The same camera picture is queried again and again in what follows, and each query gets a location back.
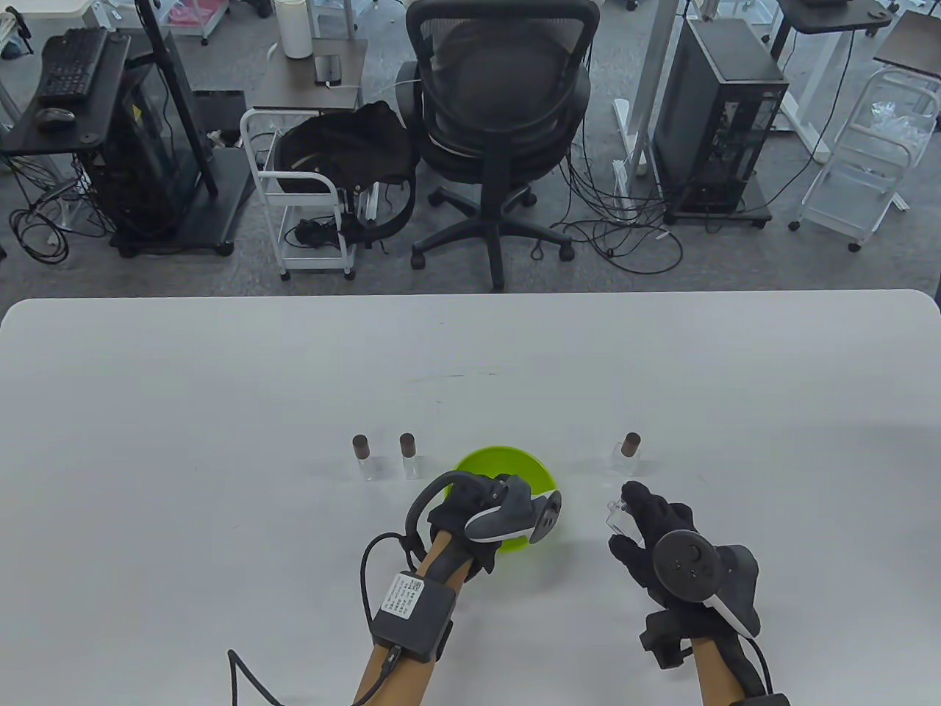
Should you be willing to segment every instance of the computer case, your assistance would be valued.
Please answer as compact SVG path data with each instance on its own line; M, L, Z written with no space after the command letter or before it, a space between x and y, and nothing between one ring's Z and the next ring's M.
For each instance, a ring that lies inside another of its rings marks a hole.
M745 189L787 89L744 20L683 23L653 136L668 222L764 203Z
M199 165L164 79L150 60L147 36L141 30L128 34L131 51L107 139L99 150L79 158L95 203L117 231L135 241L159 241L171 238L183 220L199 185ZM165 42L185 77L168 32ZM184 94L192 101L192 91Z

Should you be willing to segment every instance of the floor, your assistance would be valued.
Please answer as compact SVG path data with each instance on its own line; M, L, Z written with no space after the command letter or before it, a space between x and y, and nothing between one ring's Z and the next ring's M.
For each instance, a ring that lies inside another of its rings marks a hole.
M586 150L598 187L612 187L611 160L623 156L614 127L612 99L631 97L643 61L653 0L627 12L620 0L608 0L595 39L592 65L593 95L585 122ZM324 20L326 34L339 36L342 28ZM48 36L60 26L37 25L34 33ZM245 4L236 4L218 27L207 47L197 40L179 40L183 62L194 88L241 88L250 97L263 81L265 51L277 37L276 20L260 20ZM394 104L391 90L396 72L410 54L404 11L394 0L378 0L359 20L359 33L369 38L363 88L369 101ZM833 127L839 126L858 95L862 83L876 70L871 56L880 38L857 33L853 58L840 93ZM801 37L788 66L788 76L799 88L813 63L820 40ZM786 51L790 51L789 42ZM840 63L845 47L837 54ZM21 101L31 95L39 60L29 56L0 62L0 73ZM813 116L822 124L830 110L837 75L821 90ZM834 133L831 128L828 135ZM756 289L914 288L934 294L941 272L941 137L935 136L902 193L912 205L905 214L890 211L882 229L861 252L847 251L838 234L806 224L799 232L787 228L790 215L817 171L812 165L771 206L774 220L763 230L725 227L706 233L701 226L677 225L683 260L670 272L655 276L632 275L614 269L587 246L577 246L572 263L561 263L555 249L536 261L524 242L504 241L506 290L509 292L572 291L688 291ZM577 155L581 163L582 156ZM806 162L807 153L795 136L773 136L758 162L758 178L766 195L775 193ZM420 168L420 200L407 227L388 241L388 254L363 251L357 278L340 274L297 273L289 282L279 279L270 242L263 228L257 196L247 203L238 226L235 253L229 258L212 254L141 256L122 260L105 242L72 238L72 254L62 265L40 265L30 260L6 228L0 244L9 257L0 264L0 315L13 303L29 297L177 297L238 295L321 295L487 292L490 288L486 249L470 242L430 253L427 268L413 271L408 262L413 241L457 220L447 206L437 210L423 197L440 179ZM550 224L566 210L568 190L558 171L535 185L539 203L525 217ZM395 189L391 198L397 196ZM0 177L0 217L6 224L10 208L22 205L22 196L8 175ZM573 204L571 218L587 210ZM633 269L656 269L677 255L669 240L648 238L622 259Z

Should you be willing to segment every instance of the small bottle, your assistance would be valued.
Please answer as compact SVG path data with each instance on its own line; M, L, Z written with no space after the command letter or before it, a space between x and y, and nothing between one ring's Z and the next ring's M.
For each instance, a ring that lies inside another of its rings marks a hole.
M635 431L631 431L624 441L619 443L611 453L611 461L614 469L626 475L629 478L633 478L638 475L638 466L640 462L640 445L641 445L641 435Z
M415 456L415 436L406 432L399 437L399 446L402 448L402 468L406 472L406 479L416 480L421 475L418 470L418 457Z
M363 480L376 480L379 477L379 468L375 459L369 455L369 440L364 434L353 437L353 453L359 462L359 472Z
M627 503L623 500L612 500L608 503L608 510L608 526L618 535L630 537L637 543L637 546L643 547L644 538L641 536L640 530L637 529L637 522L630 514Z

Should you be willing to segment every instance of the green plate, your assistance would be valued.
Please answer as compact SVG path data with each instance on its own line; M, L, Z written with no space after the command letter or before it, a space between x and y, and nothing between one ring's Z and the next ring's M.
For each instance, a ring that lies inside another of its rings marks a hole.
M488 478L495 478L501 473L518 475L530 484L533 495L541 495L557 488L555 478L538 458L512 446L488 446L486 449L474 451L457 464L457 469L485 475ZM503 543L500 551L518 552L528 546L529 539L525 537L508 539Z

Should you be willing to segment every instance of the mesh chair back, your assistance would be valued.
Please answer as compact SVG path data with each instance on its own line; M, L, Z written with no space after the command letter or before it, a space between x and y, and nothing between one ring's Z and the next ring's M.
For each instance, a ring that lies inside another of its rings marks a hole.
M423 93L450 116L436 116L430 132L467 137L469 130L512 130L545 115L574 84L598 27L598 6L416 0L406 24Z

